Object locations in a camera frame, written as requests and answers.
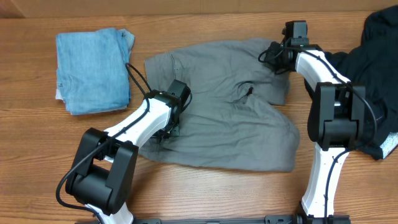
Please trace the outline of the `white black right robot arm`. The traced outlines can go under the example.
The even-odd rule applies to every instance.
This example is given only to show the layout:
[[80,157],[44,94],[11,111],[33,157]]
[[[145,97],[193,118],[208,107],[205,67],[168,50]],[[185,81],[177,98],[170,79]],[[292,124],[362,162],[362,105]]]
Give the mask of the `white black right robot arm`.
[[272,42],[258,60],[277,73],[299,73],[313,91],[307,131],[314,156],[297,223],[349,223],[349,216],[334,214],[334,198],[345,159],[358,148],[365,112],[371,110],[365,87],[340,75],[307,39]]

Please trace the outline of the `grey shorts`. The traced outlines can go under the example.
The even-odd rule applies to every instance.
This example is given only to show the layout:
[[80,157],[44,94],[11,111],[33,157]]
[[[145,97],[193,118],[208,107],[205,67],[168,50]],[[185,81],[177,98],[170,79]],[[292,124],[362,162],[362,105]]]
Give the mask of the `grey shorts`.
[[180,115],[179,135],[147,141],[140,155],[194,167],[292,171],[300,133],[279,111],[289,76],[258,61],[269,46],[267,39],[225,40],[148,58],[149,85],[166,90],[179,80],[192,102]]

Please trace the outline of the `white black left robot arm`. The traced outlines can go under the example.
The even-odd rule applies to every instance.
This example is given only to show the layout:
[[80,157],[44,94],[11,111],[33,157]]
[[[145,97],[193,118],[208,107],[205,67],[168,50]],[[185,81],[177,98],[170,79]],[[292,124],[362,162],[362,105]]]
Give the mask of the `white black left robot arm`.
[[82,136],[71,169],[59,183],[98,223],[132,223],[126,200],[131,192],[139,149],[156,133],[177,123],[188,95],[151,91],[138,109],[119,124]]

